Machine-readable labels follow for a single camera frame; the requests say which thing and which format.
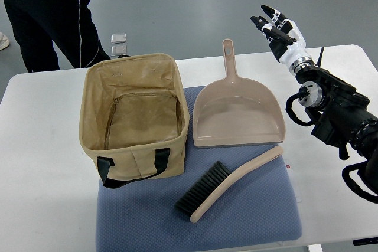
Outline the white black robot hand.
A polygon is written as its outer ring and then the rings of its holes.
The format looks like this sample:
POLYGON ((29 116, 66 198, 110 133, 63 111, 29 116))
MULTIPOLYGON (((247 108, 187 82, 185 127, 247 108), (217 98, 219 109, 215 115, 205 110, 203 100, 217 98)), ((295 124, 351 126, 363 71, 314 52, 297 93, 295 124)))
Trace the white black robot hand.
POLYGON ((313 66, 314 61, 306 51, 305 39, 296 23, 275 8, 267 5, 261 8, 270 20, 262 16, 250 19, 269 42, 276 60, 287 66, 293 75, 302 68, 313 66))

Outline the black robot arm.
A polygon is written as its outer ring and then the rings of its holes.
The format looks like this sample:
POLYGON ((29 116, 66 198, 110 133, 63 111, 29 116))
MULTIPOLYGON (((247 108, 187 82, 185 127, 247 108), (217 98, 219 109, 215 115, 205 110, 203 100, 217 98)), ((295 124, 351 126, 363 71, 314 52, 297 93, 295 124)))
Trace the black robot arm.
POLYGON ((349 158, 347 145, 366 160, 346 166, 342 178, 359 197, 377 203, 377 117, 367 111, 370 100, 356 88, 302 57, 290 64, 300 89, 286 101, 293 122, 312 126, 312 135, 349 158))

